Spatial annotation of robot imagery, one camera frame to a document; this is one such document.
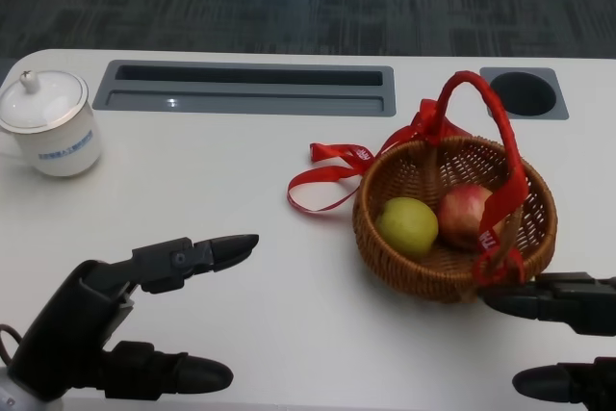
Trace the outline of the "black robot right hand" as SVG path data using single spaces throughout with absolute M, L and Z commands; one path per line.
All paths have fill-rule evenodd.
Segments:
M 582 336 L 615 335 L 615 279 L 596 279 L 585 272 L 542 273 L 518 286 L 479 291 L 490 308 L 505 315 L 560 322 Z M 592 363 L 557 363 L 518 372 L 512 379 L 522 396 L 582 404 L 588 410 L 615 408 L 615 359 Z

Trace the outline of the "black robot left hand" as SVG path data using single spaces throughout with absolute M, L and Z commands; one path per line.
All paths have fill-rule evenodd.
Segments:
M 197 243 L 181 238 L 137 248 L 121 262 L 83 262 L 24 335 L 2 325 L 18 343 L 14 356 L 1 356 L 2 409 L 60 410 L 71 389 L 156 401 L 228 388 L 234 374 L 220 362 L 163 353 L 143 342 L 120 342 L 111 351 L 104 346 L 133 309 L 136 289 L 150 294 L 180 290 L 195 275 L 237 266 L 258 242 L 256 234 Z

